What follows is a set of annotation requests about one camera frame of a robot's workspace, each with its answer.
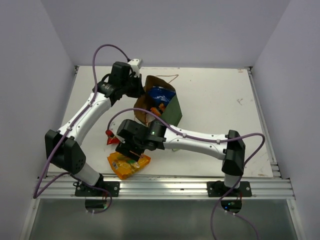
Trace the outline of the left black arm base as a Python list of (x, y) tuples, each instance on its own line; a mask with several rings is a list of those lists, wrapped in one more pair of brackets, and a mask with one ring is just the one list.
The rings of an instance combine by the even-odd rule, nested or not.
[(119, 181), (105, 181), (101, 186), (88, 186), (76, 181), (72, 185), (75, 187), (76, 197), (118, 197), (120, 191)]

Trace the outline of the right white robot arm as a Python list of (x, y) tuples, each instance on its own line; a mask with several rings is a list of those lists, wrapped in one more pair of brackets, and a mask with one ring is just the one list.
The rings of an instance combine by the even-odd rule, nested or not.
[(223, 192), (232, 197), (241, 190), (246, 145), (235, 130), (230, 130), (228, 134), (206, 134), (181, 129), (159, 120), (153, 120), (149, 126), (145, 126), (126, 119), (119, 125), (116, 135), (121, 142), (115, 151), (136, 162), (146, 150), (166, 149), (186, 150), (221, 160)]

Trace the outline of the yellow mango candy bag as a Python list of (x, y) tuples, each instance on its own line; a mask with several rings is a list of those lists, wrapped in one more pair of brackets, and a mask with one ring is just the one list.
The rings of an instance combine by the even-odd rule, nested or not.
[(107, 157), (107, 160), (113, 172), (121, 180), (125, 180), (143, 170), (150, 163), (151, 158), (143, 154), (138, 161), (135, 161), (118, 152), (114, 152)]

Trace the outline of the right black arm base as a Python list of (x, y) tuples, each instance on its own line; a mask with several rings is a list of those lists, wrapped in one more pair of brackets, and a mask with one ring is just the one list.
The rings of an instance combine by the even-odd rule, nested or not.
[[(223, 181), (208, 181), (206, 183), (208, 197), (220, 198), (227, 193), (231, 188), (225, 186)], [(227, 197), (251, 197), (252, 190), (248, 181), (241, 181), (238, 188), (233, 189)]]

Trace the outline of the blue Doritos chip bag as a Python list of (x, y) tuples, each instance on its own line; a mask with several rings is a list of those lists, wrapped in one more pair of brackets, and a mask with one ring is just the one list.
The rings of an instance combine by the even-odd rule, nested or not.
[(164, 87), (153, 86), (147, 94), (151, 97), (156, 106), (159, 106), (161, 103), (167, 106), (176, 95), (176, 92)]

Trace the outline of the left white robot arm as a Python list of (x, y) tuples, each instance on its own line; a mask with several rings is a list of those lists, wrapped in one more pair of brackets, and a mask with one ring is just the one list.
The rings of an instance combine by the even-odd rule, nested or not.
[(104, 184), (100, 181), (100, 173), (86, 162), (81, 145), (97, 120), (122, 96), (139, 98), (144, 93), (141, 66), (141, 59), (115, 62), (111, 72), (97, 83), (76, 115), (58, 130), (49, 130), (45, 134), (50, 163), (87, 183), (86, 190), (92, 196), (101, 195)]

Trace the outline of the orange candy packet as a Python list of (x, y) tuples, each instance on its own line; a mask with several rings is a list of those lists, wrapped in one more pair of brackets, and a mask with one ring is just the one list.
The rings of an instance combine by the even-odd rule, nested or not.
[(163, 103), (161, 103), (158, 106), (153, 106), (150, 108), (150, 112), (155, 114), (158, 117), (160, 117), (165, 110), (166, 110), (166, 106)]

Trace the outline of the green paper bag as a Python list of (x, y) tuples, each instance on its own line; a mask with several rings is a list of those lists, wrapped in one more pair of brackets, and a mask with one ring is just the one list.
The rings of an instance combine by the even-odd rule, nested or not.
[(134, 104), (160, 117), (169, 125), (178, 126), (183, 114), (176, 89), (158, 76), (148, 75), (143, 88), (145, 94)]

